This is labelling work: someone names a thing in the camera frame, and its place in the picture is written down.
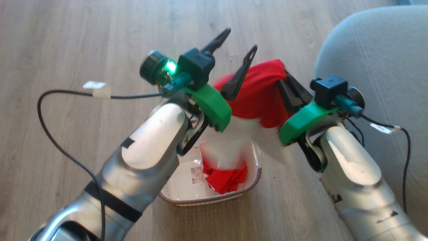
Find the gray couch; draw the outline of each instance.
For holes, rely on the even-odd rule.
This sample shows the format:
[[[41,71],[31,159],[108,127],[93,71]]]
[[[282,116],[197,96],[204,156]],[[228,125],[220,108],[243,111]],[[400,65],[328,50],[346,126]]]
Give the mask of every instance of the gray couch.
[[[315,66],[315,76],[330,75],[363,93],[367,116],[409,131],[407,213],[428,235],[428,6],[371,9],[345,19],[328,36]],[[404,134],[383,134],[361,118],[356,124],[364,132],[366,150],[402,203]]]

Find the white tag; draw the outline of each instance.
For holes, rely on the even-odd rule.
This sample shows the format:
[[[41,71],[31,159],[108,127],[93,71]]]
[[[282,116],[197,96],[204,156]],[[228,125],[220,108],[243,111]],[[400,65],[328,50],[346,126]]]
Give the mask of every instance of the white tag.
[[[398,127],[398,126],[394,126],[393,129],[390,129],[390,128],[386,128],[386,127],[381,127],[381,126],[373,124],[373,123],[370,123],[370,125],[373,128],[377,129],[378,131],[386,133],[386,134],[391,134],[392,132],[396,132],[397,130],[400,129],[400,127]]]
[[[83,85],[83,89],[93,89],[94,97],[111,98],[111,88],[104,82],[88,81]]]

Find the red fabric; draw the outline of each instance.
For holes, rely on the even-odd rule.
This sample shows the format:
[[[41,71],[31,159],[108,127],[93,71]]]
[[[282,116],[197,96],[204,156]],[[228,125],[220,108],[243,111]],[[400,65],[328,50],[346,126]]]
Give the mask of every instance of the red fabric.
[[[218,79],[213,87],[221,91],[233,75]],[[265,128],[282,126],[291,114],[287,113],[276,85],[280,79],[287,79],[281,60],[270,60],[250,67],[238,96],[234,101],[228,101],[232,115],[244,119],[260,118],[260,124]],[[242,163],[239,169],[225,171],[212,167],[210,163],[217,163],[216,160],[207,161],[207,158],[202,152],[203,172],[208,175],[207,182],[218,193],[236,191],[238,184],[247,178],[247,164],[244,160],[240,160]]]
[[[244,183],[247,178],[247,164],[241,155],[239,156],[241,166],[239,169],[233,170],[219,170],[211,166],[210,163],[217,163],[216,161],[208,161],[208,157],[202,152],[202,164],[204,165],[203,172],[208,175],[207,182],[211,187],[220,194],[233,192],[238,190],[238,184]]]
[[[213,87],[221,88],[234,74],[218,79]],[[270,60],[250,67],[234,101],[228,101],[232,115],[244,119],[260,118],[261,126],[282,126],[291,117],[282,102],[276,82],[287,79],[281,60]]]

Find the floor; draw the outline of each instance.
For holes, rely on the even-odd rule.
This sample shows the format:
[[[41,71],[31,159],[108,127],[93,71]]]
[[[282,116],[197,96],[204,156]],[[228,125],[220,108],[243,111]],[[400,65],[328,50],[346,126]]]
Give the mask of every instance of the floor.
[[[75,198],[90,177],[49,142],[36,101],[48,89],[104,81],[116,94],[151,93],[138,74],[152,49],[177,59],[225,27],[211,80],[234,72],[253,44],[254,62],[280,58],[313,78],[332,28],[352,13],[396,0],[0,0],[0,239],[27,240]],[[159,99],[53,96],[43,113],[54,137],[98,171]],[[318,175],[296,146],[287,165],[266,159],[259,184],[235,200],[179,208],[156,199],[127,236],[137,240],[352,240]]]

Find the black cable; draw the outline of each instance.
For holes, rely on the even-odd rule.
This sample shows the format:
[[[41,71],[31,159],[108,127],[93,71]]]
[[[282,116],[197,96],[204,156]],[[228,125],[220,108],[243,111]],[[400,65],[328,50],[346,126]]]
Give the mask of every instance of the black cable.
[[[37,237],[42,233],[43,229],[45,229],[45,227],[41,227],[39,228],[30,238],[30,241],[36,241]]]
[[[361,131],[361,129],[358,128],[357,125],[353,121],[351,121],[347,116],[345,116],[343,113],[341,113],[339,111],[337,113],[339,114],[339,116],[342,116],[342,118],[348,120],[349,123],[351,123],[351,125],[360,133],[360,135],[361,135],[361,145],[364,147],[364,134]]]
[[[361,131],[361,129],[358,128],[357,125],[353,121],[351,121],[348,117],[345,116],[345,119],[348,120],[349,123],[360,133],[360,135],[361,135],[361,145],[364,147],[364,134]]]
[[[361,145],[361,141],[360,141],[360,139],[358,138],[358,135],[357,135],[357,134],[355,134],[355,132],[354,132],[354,131],[349,131],[349,133],[351,133],[351,134],[355,137],[355,139],[357,139],[358,143]]]
[[[386,128],[396,128],[396,126],[393,125],[388,125],[388,124],[383,124],[380,122],[377,122],[375,120],[370,119],[369,117],[360,114],[360,116],[365,119],[368,122],[371,122],[373,124],[376,124],[378,126],[381,127],[386,127]],[[407,138],[407,157],[406,157],[406,162],[404,163],[404,173],[403,173],[403,187],[402,187],[402,192],[403,192],[403,211],[404,213],[407,213],[407,206],[406,206],[406,176],[407,176],[407,169],[409,167],[409,162],[410,162],[410,148],[411,148],[411,143],[410,143],[410,135],[408,133],[408,131],[402,127],[400,127],[400,130],[402,132],[404,132],[404,134],[406,135]]]
[[[48,136],[48,138],[51,140],[52,144],[62,153],[64,154],[66,157],[68,157],[71,161],[73,161],[74,163],[76,163],[78,166],[80,166],[81,168],[83,168],[94,180],[95,184],[98,187],[98,194],[100,195],[100,204],[101,204],[101,241],[104,241],[104,237],[105,237],[105,226],[106,226],[106,214],[105,214],[105,207],[104,207],[104,199],[102,196],[102,187],[97,179],[97,177],[95,176],[94,173],[92,173],[91,170],[89,170],[89,168],[87,168],[83,163],[81,163],[79,160],[77,160],[76,158],[74,158],[71,154],[69,154],[67,151],[65,151],[56,141],[55,139],[52,137],[51,133],[49,132],[48,128],[46,127],[45,121],[43,120],[43,116],[42,116],[42,100],[50,95],[50,94],[54,94],[54,93],[65,93],[65,94],[73,94],[73,95],[80,95],[80,96],[93,96],[92,93],[89,92],[80,92],[80,91],[73,91],[73,90],[49,90],[44,92],[40,97],[39,100],[37,102],[37,115],[39,116],[39,120],[40,120],[40,124],[42,125],[43,130],[45,131],[46,135]],[[162,93],[154,93],[154,94],[144,94],[144,95],[132,95],[132,96],[111,96],[112,99],[139,99],[139,98],[149,98],[149,97],[155,97],[155,96],[161,96]]]

